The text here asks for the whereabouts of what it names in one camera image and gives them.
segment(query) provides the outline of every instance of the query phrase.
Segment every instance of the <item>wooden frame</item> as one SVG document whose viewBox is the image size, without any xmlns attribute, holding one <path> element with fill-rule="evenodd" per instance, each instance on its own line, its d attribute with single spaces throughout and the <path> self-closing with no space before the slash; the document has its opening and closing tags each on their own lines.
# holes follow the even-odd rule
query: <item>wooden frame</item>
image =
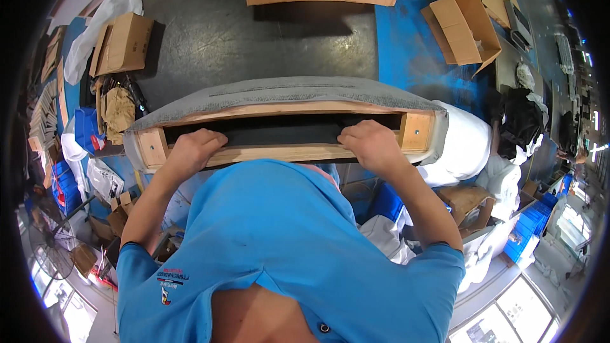
<svg viewBox="0 0 610 343">
<path fill-rule="evenodd" d="M 213 120 L 251 118 L 289 114 L 396 114 L 401 115 L 396 138 L 404 154 L 425 153 L 430 148 L 434 129 L 434 111 L 388 108 L 365 102 L 309 101 L 236 106 L 219 111 L 190 114 L 177 121 L 157 124 L 136 132 L 135 139 L 143 164 L 150 170 L 160 168 L 172 151 L 165 139 L 163 127 L 202 124 Z M 354 158 L 354 154 L 339 144 L 286 144 L 232 146 L 220 149 L 208 161 L 207 167 L 271 158 L 288 162 L 320 161 Z"/>
</svg>

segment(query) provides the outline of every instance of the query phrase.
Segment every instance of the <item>industrial fan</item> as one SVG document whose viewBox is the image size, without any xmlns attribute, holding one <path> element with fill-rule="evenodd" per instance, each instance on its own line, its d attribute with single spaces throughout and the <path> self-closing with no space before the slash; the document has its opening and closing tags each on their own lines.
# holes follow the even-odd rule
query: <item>industrial fan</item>
<svg viewBox="0 0 610 343">
<path fill-rule="evenodd" d="M 51 278 L 65 279 L 72 272 L 74 258 L 71 250 L 78 245 L 66 219 L 51 207 L 35 209 L 29 226 L 29 239 L 36 262 Z"/>
</svg>

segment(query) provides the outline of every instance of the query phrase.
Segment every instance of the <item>hand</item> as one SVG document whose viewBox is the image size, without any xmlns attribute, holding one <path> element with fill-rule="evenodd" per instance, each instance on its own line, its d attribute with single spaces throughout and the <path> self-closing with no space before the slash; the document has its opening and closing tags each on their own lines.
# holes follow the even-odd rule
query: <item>hand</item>
<svg viewBox="0 0 610 343">
<path fill-rule="evenodd" d="M 410 165 L 394 132 L 374 120 L 344 128 L 337 140 L 354 153 L 362 167 L 383 179 L 389 180 L 397 169 Z"/>
<path fill-rule="evenodd" d="M 224 134 L 204 128 L 180 135 L 170 156 L 159 170 L 161 176 L 168 184 L 178 187 L 203 170 L 210 156 L 228 141 Z"/>
</svg>

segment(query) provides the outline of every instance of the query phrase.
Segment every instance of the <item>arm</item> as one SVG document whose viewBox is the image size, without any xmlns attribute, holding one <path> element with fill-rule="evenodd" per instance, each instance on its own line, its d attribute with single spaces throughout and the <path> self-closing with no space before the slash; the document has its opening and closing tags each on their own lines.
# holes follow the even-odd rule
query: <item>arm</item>
<svg viewBox="0 0 610 343">
<path fill-rule="evenodd" d="M 137 242 L 153 253 L 172 195 L 183 182 L 201 171 L 210 156 L 227 141 L 225 135 L 204 128 L 178 138 L 167 161 L 133 207 L 123 229 L 121 248 L 126 242 Z"/>
<path fill-rule="evenodd" d="M 392 130 L 374 120 L 363 120 L 344 128 L 337 140 L 355 154 L 362 167 L 394 187 L 424 247 L 446 242 L 456 250 L 464 249 L 453 217 L 403 155 Z"/>
</svg>

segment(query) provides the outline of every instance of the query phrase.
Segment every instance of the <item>person in background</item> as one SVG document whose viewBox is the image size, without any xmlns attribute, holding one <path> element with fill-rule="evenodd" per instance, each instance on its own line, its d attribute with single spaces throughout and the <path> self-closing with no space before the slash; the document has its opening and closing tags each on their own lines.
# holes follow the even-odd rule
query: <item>person in background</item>
<svg viewBox="0 0 610 343">
<path fill-rule="evenodd" d="M 261 159 L 216 171 L 193 197 L 184 240 L 150 256 L 168 202 L 227 142 L 181 135 L 135 204 L 121 237 L 122 342 L 444 342 L 464 277 L 453 217 L 372 120 L 339 143 L 388 181 L 423 253 L 392 263 L 356 228 L 336 180 L 313 165 Z"/>
</svg>

